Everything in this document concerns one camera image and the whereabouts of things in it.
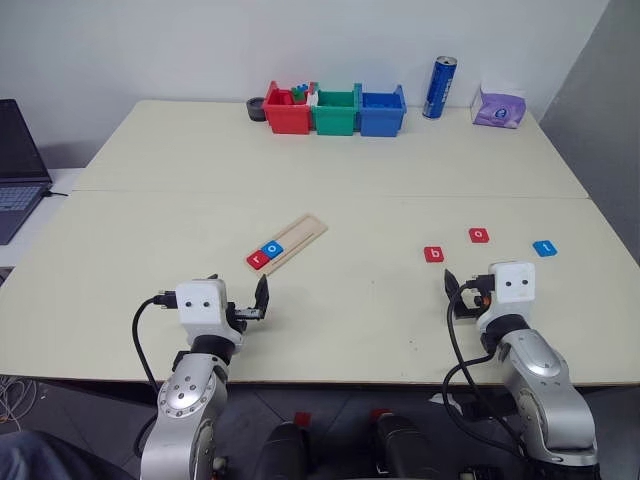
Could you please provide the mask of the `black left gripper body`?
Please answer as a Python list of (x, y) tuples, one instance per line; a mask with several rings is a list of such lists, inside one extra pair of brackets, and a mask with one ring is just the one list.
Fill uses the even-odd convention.
[(237, 309), (233, 302), (227, 304), (227, 323), (239, 332), (244, 333), (248, 321), (260, 321), (265, 317), (266, 311), (261, 308)]

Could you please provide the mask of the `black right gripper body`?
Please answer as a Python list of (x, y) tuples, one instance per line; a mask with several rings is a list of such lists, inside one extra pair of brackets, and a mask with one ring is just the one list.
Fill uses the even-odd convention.
[(453, 303), (453, 316), (456, 319), (477, 320), (491, 305), (491, 291), (478, 290), (472, 295), (473, 304), (468, 306), (463, 299), (463, 292), (454, 290), (451, 294)]

